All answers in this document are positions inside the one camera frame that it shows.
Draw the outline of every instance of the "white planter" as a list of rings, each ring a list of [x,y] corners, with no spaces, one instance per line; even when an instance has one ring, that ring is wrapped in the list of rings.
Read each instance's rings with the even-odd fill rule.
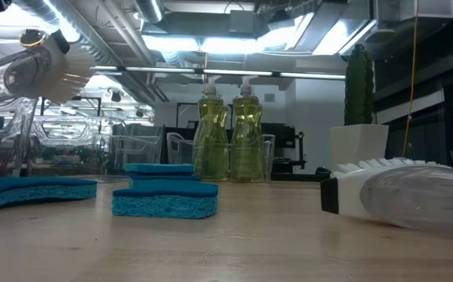
[[[347,125],[331,128],[333,169],[340,164],[385,157],[388,125]]]

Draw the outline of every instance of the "brush bristles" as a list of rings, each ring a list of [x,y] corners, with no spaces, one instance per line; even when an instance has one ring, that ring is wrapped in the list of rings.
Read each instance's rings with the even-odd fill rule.
[[[67,102],[79,94],[95,73],[92,67],[96,65],[96,61],[79,44],[72,45],[65,58],[68,62],[66,72],[47,93],[54,103]]]

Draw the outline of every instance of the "orange cable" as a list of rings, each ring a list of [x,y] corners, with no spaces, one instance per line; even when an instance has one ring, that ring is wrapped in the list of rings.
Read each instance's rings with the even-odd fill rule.
[[[413,34],[413,64],[411,66],[411,97],[409,99],[409,111],[408,121],[406,122],[406,134],[404,135],[404,148],[402,150],[402,156],[406,157],[408,151],[408,137],[409,137],[409,124],[411,122],[411,110],[413,107],[413,96],[415,95],[415,67],[416,67],[416,38],[418,34],[418,8],[419,4],[416,2],[416,14],[415,14],[415,32]]]

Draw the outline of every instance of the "ceiling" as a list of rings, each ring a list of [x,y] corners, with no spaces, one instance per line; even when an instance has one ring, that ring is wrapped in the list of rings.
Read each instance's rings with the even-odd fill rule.
[[[157,50],[150,50],[142,58],[141,53],[137,52],[141,48],[135,50],[134,46],[132,47],[128,43],[131,41],[130,36],[123,37],[120,30],[116,28],[116,25],[122,25],[122,30],[130,34],[128,29],[125,27],[124,21],[121,19],[116,19],[116,24],[113,19],[107,15],[109,9],[102,9],[99,5],[100,3],[105,3],[105,0],[50,0],[54,3],[63,3],[61,5],[68,6],[69,13],[74,13],[76,20],[80,19],[89,25],[88,31],[83,31],[85,36],[97,38],[99,37],[101,42],[107,47],[107,51],[111,52],[113,57],[120,60],[120,63],[123,63],[126,66],[148,66],[149,63],[157,66],[167,66],[162,54]],[[247,11],[256,11],[256,15],[271,15],[271,13],[278,9],[286,9],[290,13],[298,13],[299,9],[310,7],[313,5],[313,8],[310,8],[305,11],[315,11],[317,14],[318,10],[315,7],[322,7],[321,2],[323,0],[242,0],[241,2],[227,2],[227,1],[209,1],[209,0],[162,0],[163,6],[166,10],[166,15],[164,19],[169,16],[169,13],[190,13],[190,15],[197,15],[191,13],[213,13],[220,14],[230,13],[231,11],[247,10]],[[129,22],[130,29],[132,29],[133,34],[141,35],[141,22],[137,19],[136,7],[134,5],[134,0],[113,0],[114,4],[120,9],[125,22]],[[369,0],[351,0],[350,4],[344,9],[341,10],[337,20],[338,24],[341,22],[342,28],[344,29],[345,39],[348,36],[352,36],[355,30],[365,22],[365,19],[368,19],[370,16],[369,9]],[[22,48],[19,44],[15,43],[16,39],[19,37],[20,32],[24,28],[35,27],[43,28],[40,24],[40,19],[30,18],[30,15],[19,15],[17,16],[13,11],[11,14],[10,11],[6,11],[0,14],[0,58],[8,56],[15,52],[19,52]],[[28,19],[30,20],[20,20],[19,23],[16,23],[15,20],[9,19]],[[331,31],[337,27],[337,20],[331,22],[331,26],[328,27],[329,34]],[[287,37],[285,40],[289,40],[294,34],[294,31],[288,34],[280,34],[281,37]],[[330,46],[328,48],[335,48],[335,45],[338,45],[338,48],[341,48],[342,43],[336,43],[335,38],[328,38],[329,34],[326,35],[323,42],[328,39],[330,41]],[[206,56],[199,54],[198,52],[180,52],[179,53],[184,62],[193,67],[204,67],[206,65],[205,59]],[[338,56],[315,56],[311,55],[311,52],[290,52],[281,51],[277,52],[255,52],[248,55],[226,55],[226,54],[212,54],[207,55],[207,68],[214,69],[230,69],[230,70],[251,70],[251,71],[288,71],[288,72],[315,72],[315,73],[324,73],[324,74],[344,74],[346,69],[346,63]],[[133,76],[136,79],[136,87],[142,86],[146,88],[147,83],[156,83],[156,85],[186,85],[193,83],[202,83],[202,77],[197,75],[156,75],[153,80],[147,80],[145,74],[134,74]],[[280,89],[284,89],[289,85],[291,79],[288,78],[256,78],[252,80],[252,83],[255,85],[279,85]],[[217,80],[219,84],[240,84],[241,79],[238,76],[223,76]],[[122,83],[122,86],[125,88],[132,88],[134,90],[134,85],[126,85]],[[103,96],[106,95],[105,91],[88,91],[91,92],[93,96]],[[153,92],[150,95],[157,96],[153,98],[155,102],[159,102],[159,95],[155,95]],[[136,103],[136,100],[128,101],[128,103]]]

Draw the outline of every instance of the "brush head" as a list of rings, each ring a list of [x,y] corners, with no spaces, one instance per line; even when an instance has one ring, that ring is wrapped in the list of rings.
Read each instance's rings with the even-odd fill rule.
[[[65,48],[61,34],[47,37],[30,52],[14,61],[5,71],[6,88],[15,96],[37,99],[45,96],[64,103],[87,85],[96,65],[80,44]]]

